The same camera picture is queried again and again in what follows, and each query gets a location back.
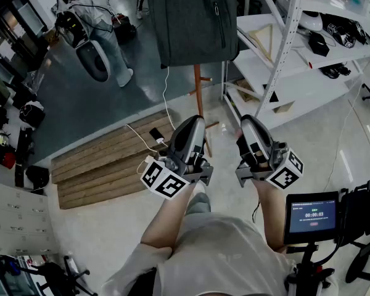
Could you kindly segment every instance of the white floor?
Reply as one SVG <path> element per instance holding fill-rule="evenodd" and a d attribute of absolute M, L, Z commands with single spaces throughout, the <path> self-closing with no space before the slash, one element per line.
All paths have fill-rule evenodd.
<path fill-rule="evenodd" d="M 369 78 L 365 78 L 365 82 L 369 85 Z M 172 86 L 175 85 L 169 82 L 168 90 Z M 305 162 L 304 177 L 288 193 L 324 190 L 335 159 L 338 137 L 350 111 L 350 101 L 358 89 L 356 87 L 346 96 L 271 131 L 275 140 L 287 142 Z M 236 146 L 237 124 L 228 107 L 219 100 L 219 91 L 220 86 L 209 87 L 203 97 L 207 123 L 220 121 L 219 126 L 207 130 L 213 149 L 210 162 L 214 166 L 207 194 L 213 211 L 251 220 L 258 202 L 257 193 L 251 182 L 241 188 L 234 174 L 240 161 Z M 367 95 L 367 91 L 361 89 L 360 97 Z M 370 179 L 370 101 L 363 102 L 360 97 L 356 100 L 356 113 L 352 112 L 347 118 L 327 191 L 353 188 Z M 195 97 L 192 96 L 180 97 L 168 104 L 175 111 L 173 118 L 176 124 L 197 113 Z M 71 253 L 81 268 L 91 271 L 86 282 L 96 292 L 126 261 L 162 203 L 160 197 L 143 191 L 86 207 L 59 210 L 56 187 L 50 185 L 47 193 L 60 249 L 62 253 Z M 261 210 L 258 211 L 257 226 L 263 232 Z M 359 241 L 369 242 L 370 237 Z M 322 243 L 314 255 L 315 260 L 330 254 L 333 247 L 332 242 Z M 336 269 L 341 295 L 364 295 L 369 286 L 369 282 L 360 279 L 352 284 L 343 281 L 358 251 L 354 246 L 345 246 L 328 263 Z M 370 262 L 366 270 L 370 272 Z"/>

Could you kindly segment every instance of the red object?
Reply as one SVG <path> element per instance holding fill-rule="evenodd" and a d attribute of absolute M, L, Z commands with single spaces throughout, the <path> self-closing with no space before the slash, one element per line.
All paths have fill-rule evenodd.
<path fill-rule="evenodd" d="M 4 159 L 1 164 L 8 169 L 12 169 L 12 167 L 15 165 L 15 160 L 16 160 L 15 154 L 13 154 L 12 152 L 6 152 L 4 154 Z"/>
<path fill-rule="evenodd" d="M 117 17 L 118 17 L 118 19 L 123 19 L 125 16 L 121 13 L 118 13 L 115 17 L 111 18 L 111 22 L 115 23 L 117 21 Z"/>

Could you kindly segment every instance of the camera monitor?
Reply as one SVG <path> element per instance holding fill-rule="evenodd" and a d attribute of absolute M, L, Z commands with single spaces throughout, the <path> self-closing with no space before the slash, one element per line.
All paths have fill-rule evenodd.
<path fill-rule="evenodd" d="M 339 193 L 289 194 L 286 198 L 285 244 L 334 239 Z"/>

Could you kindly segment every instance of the backpack zipper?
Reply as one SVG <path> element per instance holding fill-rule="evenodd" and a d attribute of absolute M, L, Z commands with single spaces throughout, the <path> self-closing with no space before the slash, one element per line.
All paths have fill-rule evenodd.
<path fill-rule="evenodd" d="M 216 2 L 214 2 L 214 9 L 215 9 L 215 15 L 218 17 L 218 23 L 219 23 L 219 26 L 220 26 L 222 48 L 225 48 L 226 47 L 226 42 L 224 40 L 222 18 L 221 18 L 221 14 L 220 14 L 220 8 L 218 7 L 218 3 L 216 3 Z"/>

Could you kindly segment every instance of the white jeans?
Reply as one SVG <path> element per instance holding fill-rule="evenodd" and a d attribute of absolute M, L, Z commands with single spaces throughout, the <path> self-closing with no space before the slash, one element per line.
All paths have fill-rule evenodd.
<path fill-rule="evenodd" d="M 112 26 L 106 24 L 104 21 L 101 21 L 97 27 L 108 31 L 112 29 Z M 97 41 L 101 45 L 110 62 L 112 74 L 117 79 L 119 86 L 124 86 L 131 78 L 126 56 L 118 45 L 115 33 L 108 31 L 93 29 L 90 39 Z"/>

